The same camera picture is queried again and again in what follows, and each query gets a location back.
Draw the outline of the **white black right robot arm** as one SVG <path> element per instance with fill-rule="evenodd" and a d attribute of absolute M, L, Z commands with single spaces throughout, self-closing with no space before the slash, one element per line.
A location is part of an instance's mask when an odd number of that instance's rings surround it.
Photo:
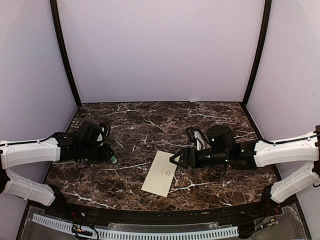
<path fill-rule="evenodd" d="M 182 168 L 204 168 L 215 165 L 236 170 L 254 170 L 269 165 L 304 162 L 288 177 L 264 188 L 255 213 L 266 217 L 275 204 L 284 202 L 303 189 L 320 186 L 320 127 L 298 137 L 269 141 L 260 139 L 236 143 L 231 128 L 214 125 L 203 135 L 198 129 L 188 128 L 188 137 L 200 143 L 201 149 L 185 147 L 169 161 Z"/>

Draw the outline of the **beige paper envelope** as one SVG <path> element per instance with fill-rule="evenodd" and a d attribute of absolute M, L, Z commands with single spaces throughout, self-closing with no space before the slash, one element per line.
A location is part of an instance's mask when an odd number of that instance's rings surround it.
<path fill-rule="evenodd" d="M 141 190 L 161 197 L 167 197 L 177 165 L 170 162 L 173 154 L 157 151 L 146 175 Z"/>

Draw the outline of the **green white glue stick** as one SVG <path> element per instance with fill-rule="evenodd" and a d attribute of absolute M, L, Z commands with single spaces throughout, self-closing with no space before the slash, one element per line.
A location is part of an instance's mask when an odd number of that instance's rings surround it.
<path fill-rule="evenodd" d="M 111 162 L 112 164 L 116 164 L 117 161 L 118 161 L 118 160 L 116 159 L 115 156 L 112 156 L 111 159 L 110 159 L 110 162 Z"/>

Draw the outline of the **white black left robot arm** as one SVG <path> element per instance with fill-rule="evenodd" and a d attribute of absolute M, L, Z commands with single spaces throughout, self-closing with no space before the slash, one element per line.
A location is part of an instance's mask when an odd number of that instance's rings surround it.
<path fill-rule="evenodd" d="M 105 141 L 111 128 L 84 121 L 72 132 L 55 132 L 49 137 L 0 143 L 0 192 L 48 206 L 60 218 L 71 213 L 58 187 L 35 182 L 11 168 L 39 162 L 81 161 L 116 163 L 115 152 Z"/>

